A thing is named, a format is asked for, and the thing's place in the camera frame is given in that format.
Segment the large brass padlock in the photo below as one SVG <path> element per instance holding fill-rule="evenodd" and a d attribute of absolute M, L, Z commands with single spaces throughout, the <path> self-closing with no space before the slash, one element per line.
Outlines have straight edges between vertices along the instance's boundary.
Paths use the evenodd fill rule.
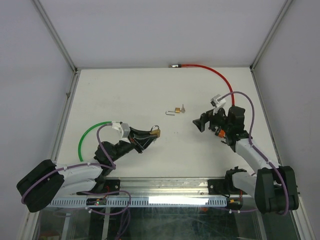
<path fill-rule="evenodd" d="M 150 135 L 156 136 L 157 138 L 160 137 L 161 135 L 161 130 L 160 127 L 158 125 L 153 125 L 150 129 Z"/>

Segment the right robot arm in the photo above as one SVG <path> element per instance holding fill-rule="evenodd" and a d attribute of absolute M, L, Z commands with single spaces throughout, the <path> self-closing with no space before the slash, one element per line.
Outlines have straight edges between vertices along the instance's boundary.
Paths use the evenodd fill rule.
<path fill-rule="evenodd" d="M 281 166 L 268 159 L 253 142 L 245 130 L 245 109 L 232 106 L 204 112 L 193 124 L 200 132 L 209 129 L 215 135 L 222 134 L 225 144 L 242 157 L 254 171 L 254 175 L 239 167 L 225 173 L 223 188 L 234 194 L 243 191 L 254 198 L 257 209 L 262 213 L 286 214 L 299 208 L 295 172 L 290 166 Z"/>

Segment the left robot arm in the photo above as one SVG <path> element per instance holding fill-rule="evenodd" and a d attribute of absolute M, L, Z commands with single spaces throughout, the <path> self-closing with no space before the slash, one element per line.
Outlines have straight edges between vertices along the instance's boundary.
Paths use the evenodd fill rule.
<path fill-rule="evenodd" d="M 116 144 L 101 141 L 100 131 L 111 127 L 119 133 Z M 82 144 L 85 137 L 96 130 L 98 142 L 93 159 L 84 161 Z M 51 159 L 40 162 L 16 185 L 21 203 L 31 213 L 41 211 L 52 200 L 71 194 L 99 195 L 106 187 L 105 177 L 116 169 L 115 162 L 135 150 L 141 154 L 161 135 L 158 125 L 150 130 L 138 130 L 127 123 L 104 121 L 87 129 L 79 140 L 77 164 L 57 164 Z"/>

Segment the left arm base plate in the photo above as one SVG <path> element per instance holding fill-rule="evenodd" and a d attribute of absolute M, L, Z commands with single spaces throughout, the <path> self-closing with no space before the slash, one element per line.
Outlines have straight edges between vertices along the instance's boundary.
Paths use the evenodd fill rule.
<path fill-rule="evenodd" d="M 76 194 L 78 196 L 106 195 L 107 193 L 120 190 L 120 184 L 121 184 L 120 179 L 113 179 L 113 178 L 104 179 L 103 178 L 102 180 L 97 181 L 93 189 L 87 191 L 88 193 L 84 193 L 83 191 L 80 191 L 80 192 L 77 192 Z"/>

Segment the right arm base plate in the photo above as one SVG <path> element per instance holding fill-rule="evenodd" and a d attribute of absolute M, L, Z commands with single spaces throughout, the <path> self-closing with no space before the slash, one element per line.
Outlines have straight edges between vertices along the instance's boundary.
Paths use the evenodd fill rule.
<path fill-rule="evenodd" d="M 209 195 L 222 195 L 225 197 L 230 196 L 230 188 L 227 180 L 218 178 L 218 179 L 208 179 L 207 188 Z"/>

